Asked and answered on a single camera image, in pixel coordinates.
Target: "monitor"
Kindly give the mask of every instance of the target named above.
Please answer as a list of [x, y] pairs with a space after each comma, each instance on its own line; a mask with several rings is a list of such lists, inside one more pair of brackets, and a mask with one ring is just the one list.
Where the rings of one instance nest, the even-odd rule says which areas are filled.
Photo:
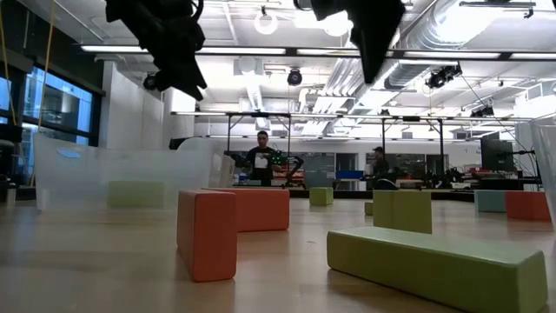
[[512, 143], [482, 138], [480, 140], [482, 168], [485, 170], [514, 171]]

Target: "orange foam block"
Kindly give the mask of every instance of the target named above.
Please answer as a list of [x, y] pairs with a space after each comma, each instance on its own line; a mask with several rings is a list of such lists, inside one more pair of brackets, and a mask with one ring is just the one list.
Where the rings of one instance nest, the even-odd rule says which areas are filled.
[[287, 230], [289, 190], [218, 189], [236, 195], [237, 231]]
[[511, 218], [551, 221], [546, 195], [540, 191], [507, 191], [506, 213]]
[[182, 191], [177, 214], [177, 247], [194, 282], [235, 276], [235, 195], [212, 190]]

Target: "foam block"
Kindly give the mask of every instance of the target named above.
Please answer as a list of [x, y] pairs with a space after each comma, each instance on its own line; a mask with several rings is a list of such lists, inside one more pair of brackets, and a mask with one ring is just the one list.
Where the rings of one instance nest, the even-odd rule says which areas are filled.
[[478, 212], [506, 213], [505, 190], [476, 190], [474, 197]]
[[191, 280], [213, 282], [235, 276], [235, 195], [213, 190], [182, 191], [177, 247]]
[[108, 183], [110, 208], [153, 208], [164, 206], [163, 182], [112, 181]]
[[237, 231], [287, 230], [289, 190], [215, 189], [236, 195]]
[[510, 218], [551, 221], [546, 195], [542, 191], [507, 191], [506, 213]]
[[373, 201], [374, 226], [433, 233], [430, 192], [375, 190]]
[[533, 313], [548, 298], [541, 251], [361, 227], [328, 233], [328, 266], [467, 312]]
[[374, 203], [365, 203], [365, 215], [372, 216], [373, 215], [373, 206]]
[[334, 190], [332, 188], [309, 189], [309, 203], [311, 205], [330, 205], [334, 202]]

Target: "ceiling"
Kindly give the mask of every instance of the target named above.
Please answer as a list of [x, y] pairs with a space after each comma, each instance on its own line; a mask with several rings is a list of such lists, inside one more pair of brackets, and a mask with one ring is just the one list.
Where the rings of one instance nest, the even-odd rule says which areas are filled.
[[[40, 17], [50, 15], [50, 1], [19, 0]], [[136, 39], [121, 23], [107, 23], [104, 0], [56, 0], [55, 26], [79, 43], [86, 44], [137, 44]], [[401, 29], [407, 27], [432, 2], [413, 0], [414, 8], [404, 16]], [[556, 12], [551, 0], [537, 0], [534, 15], [525, 19], [524, 10], [505, 10], [484, 31], [466, 43], [463, 50], [556, 50]], [[254, 27], [254, 19], [265, 3], [270, 14], [278, 16], [279, 26], [272, 35], [263, 35]], [[342, 47], [347, 36], [331, 37], [322, 29], [300, 29], [293, 19], [300, 13], [291, 0], [251, 1], [237, 0], [207, 2], [200, 25], [207, 37], [207, 45], [241, 46], [292, 46], [292, 47]], [[460, 23], [466, 28], [473, 19]], [[203, 75], [208, 83], [202, 108], [218, 110], [230, 108], [238, 99], [247, 97], [241, 79], [233, 76], [236, 57], [198, 57]], [[119, 68], [140, 81], [146, 73], [156, 71], [148, 56], [119, 58]], [[301, 90], [324, 86], [338, 62], [331, 58], [263, 57], [266, 78], [261, 81], [263, 98], [289, 98], [297, 100]], [[290, 87], [286, 77], [290, 68], [300, 68], [303, 85]], [[463, 79], [456, 79], [430, 97], [423, 94], [422, 83], [414, 83], [392, 98], [396, 110], [408, 114], [426, 114], [428, 109], [448, 113], [476, 102], [478, 97], [496, 95], [495, 104], [511, 108], [516, 94], [535, 84], [535, 79], [556, 77], [556, 63], [514, 62], [462, 62]]]

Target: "wooden floor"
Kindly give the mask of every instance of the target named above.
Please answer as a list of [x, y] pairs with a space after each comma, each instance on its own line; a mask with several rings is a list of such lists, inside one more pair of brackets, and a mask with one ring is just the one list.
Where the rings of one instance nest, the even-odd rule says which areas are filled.
[[[326, 234], [371, 225], [363, 201], [327, 208], [292, 200], [289, 231], [239, 235], [237, 275], [191, 283], [175, 252], [175, 212], [38, 212], [0, 208], [0, 312], [455, 312], [327, 266]], [[507, 240], [544, 250], [556, 312], [550, 223], [476, 215], [472, 203], [434, 202], [434, 234]]]

